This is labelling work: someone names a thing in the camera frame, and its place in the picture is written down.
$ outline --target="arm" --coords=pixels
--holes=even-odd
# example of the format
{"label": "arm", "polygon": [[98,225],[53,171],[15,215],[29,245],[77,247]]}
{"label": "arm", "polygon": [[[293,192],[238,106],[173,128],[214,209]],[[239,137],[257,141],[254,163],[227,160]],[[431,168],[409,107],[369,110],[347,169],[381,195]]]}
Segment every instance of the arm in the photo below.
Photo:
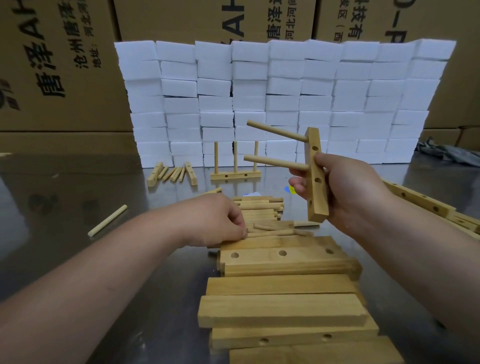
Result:
{"label": "arm", "polygon": [[0,362],[85,363],[172,252],[245,234],[240,209],[222,194],[137,216],[0,305]]}
{"label": "arm", "polygon": [[[320,153],[315,159],[327,169],[329,221],[447,327],[478,342],[479,242],[391,194],[368,164]],[[299,177],[290,184],[304,196],[303,176],[292,172]]]}

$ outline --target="shiny metal surface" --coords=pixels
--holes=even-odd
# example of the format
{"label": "shiny metal surface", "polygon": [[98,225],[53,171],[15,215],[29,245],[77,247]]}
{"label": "shiny metal surface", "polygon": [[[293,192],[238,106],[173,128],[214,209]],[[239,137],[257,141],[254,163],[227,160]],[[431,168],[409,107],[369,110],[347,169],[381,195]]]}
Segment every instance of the shiny metal surface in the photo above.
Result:
{"label": "shiny metal surface", "polygon": [[[289,174],[261,167],[259,180],[210,183],[213,169],[195,168],[198,187],[158,183],[147,188],[151,169],[136,158],[52,158],[13,156],[0,161],[0,299],[12,295],[100,239],[127,219],[198,193],[223,188],[227,196],[258,191],[285,199],[283,219],[306,219],[305,202],[285,192]],[[392,182],[457,207],[480,218],[480,171],[417,155],[410,165],[375,166]],[[87,232],[122,204],[125,214],[93,239]],[[440,328],[351,238],[329,223],[314,230],[332,235],[363,265],[360,287],[368,309],[408,363],[473,363],[468,349]],[[228,363],[225,352],[208,349],[208,330],[196,315],[208,277],[216,276],[215,259],[206,249],[176,251],[138,292],[89,363],[202,364]]]}

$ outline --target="forearm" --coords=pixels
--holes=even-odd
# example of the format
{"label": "forearm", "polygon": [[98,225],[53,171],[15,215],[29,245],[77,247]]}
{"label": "forearm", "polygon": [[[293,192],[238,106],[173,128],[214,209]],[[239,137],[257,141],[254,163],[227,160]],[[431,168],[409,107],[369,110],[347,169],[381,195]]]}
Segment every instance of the forearm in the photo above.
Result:
{"label": "forearm", "polygon": [[86,362],[178,246],[176,232],[162,226],[161,212],[155,213],[154,227],[148,216],[138,216],[5,301],[0,306],[0,362]]}
{"label": "forearm", "polygon": [[478,340],[479,243],[393,195],[359,220],[356,240],[365,250],[436,318]]}

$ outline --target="person's right hand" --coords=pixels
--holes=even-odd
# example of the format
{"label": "person's right hand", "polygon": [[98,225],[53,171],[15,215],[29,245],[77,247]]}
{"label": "person's right hand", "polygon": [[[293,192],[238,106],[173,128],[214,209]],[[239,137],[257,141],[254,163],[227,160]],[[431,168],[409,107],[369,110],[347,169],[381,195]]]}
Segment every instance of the person's right hand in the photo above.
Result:
{"label": "person's right hand", "polygon": [[[315,161],[324,167],[328,186],[330,221],[341,232],[353,236],[364,223],[364,215],[377,204],[388,204],[394,195],[367,163],[334,154],[317,153]],[[295,192],[306,199],[306,172],[290,169],[297,177],[289,179]]]}

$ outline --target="person's left arm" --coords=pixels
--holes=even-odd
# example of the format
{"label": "person's left arm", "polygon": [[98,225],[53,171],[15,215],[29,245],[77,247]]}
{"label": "person's left arm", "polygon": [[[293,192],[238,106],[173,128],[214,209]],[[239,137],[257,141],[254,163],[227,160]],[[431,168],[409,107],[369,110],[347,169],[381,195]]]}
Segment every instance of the person's left arm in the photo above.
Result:
{"label": "person's left arm", "polygon": [[133,218],[0,305],[0,362],[85,363],[177,248],[245,236],[240,209],[222,194]]}

